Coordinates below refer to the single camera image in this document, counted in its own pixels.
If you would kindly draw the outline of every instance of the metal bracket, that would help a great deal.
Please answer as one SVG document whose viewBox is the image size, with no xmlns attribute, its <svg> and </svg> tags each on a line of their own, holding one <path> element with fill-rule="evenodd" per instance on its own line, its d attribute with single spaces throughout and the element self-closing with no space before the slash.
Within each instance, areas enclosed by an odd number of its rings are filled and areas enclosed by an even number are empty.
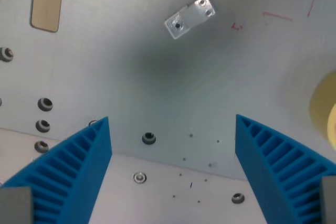
<svg viewBox="0 0 336 224">
<path fill-rule="evenodd" d="M 207 21 L 215 14 L 210 0 L 196 0 L 190 6 L 184 6 L 164 24 L 173 38 L 178 39 L 191 28 Z"/>
</svg>

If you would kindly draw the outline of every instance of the yellow tape roll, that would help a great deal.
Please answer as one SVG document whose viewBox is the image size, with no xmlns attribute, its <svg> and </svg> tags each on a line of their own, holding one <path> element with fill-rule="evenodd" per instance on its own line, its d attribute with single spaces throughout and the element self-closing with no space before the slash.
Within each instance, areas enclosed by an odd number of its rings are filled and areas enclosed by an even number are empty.
<svg viewBox="0 0 336 224">
<path fill-rule="evenodd" d="M 336 150 L 336 72 L 325 77 L 315 89 L 309 113 L 314 126 Z"/>
</svg>

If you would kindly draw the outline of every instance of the metal plate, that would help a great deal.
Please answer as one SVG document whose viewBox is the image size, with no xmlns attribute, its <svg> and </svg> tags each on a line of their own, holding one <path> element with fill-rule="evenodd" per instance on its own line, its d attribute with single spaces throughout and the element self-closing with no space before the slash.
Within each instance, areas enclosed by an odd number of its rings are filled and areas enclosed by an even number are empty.
<svg viewBox="0 0 336 224">
<path fill-rule="evenodd" d="M 244 179 L 240 113 L 336 161 L 308 113 L 336 66 L 336 0 L 316 0 L 309 18 L 311 0 L 211 0 L 216 15 L 172 39 L 164 21 L 194 1 L 62 0 L 51 34 L 30 27 L 31 0 L 1 0 L 0 46 L 14 60 L 0 62 L 0 126 L 63 140 L 107 115 L 117 151 Z M 42 97 L 50 112 L 38 108 Z M 36 131 L 41 119 L 48 133 Z M 155 144 L 142 142 L 145 132 Z"/>
<path fill-rule="evenodd" d="M 210 0 L 196 0 L 167 19 L 164 24 L 174 39 L 180 38 L 191 28 L 207 21 L 216 14 Z"/>
</svg>

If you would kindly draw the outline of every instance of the wooden block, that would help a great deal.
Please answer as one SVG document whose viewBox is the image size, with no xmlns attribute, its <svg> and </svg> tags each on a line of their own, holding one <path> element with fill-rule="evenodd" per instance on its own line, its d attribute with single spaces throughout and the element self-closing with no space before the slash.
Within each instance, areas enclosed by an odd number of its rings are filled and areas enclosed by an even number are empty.
<svg viewBox="0 0 336 224">
<path fill-rule="evenodd" d="M 35 28 L 57 32 L 61 0 L 33 0 L 31 25 Z"/>
</svg>

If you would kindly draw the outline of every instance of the blue ribbed surface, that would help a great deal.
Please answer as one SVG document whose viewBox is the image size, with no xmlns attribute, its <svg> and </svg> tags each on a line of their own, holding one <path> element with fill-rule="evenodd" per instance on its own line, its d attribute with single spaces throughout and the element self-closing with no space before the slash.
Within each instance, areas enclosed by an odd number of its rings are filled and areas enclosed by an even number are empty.
<svg viewBox="0 0 336 224">
<path fill-rule="evenodd" d="M 297 141 L 237 115 L 236 154 L 269 224 L 321 223 L 322 176 L 336 165 Z"/>
<path fill-rule="evenodd" d="M 111 156 L 104 118 L 52 148 L 3 187 L 32 188 L 34 223 L 87 224 Z"/>
</svg>

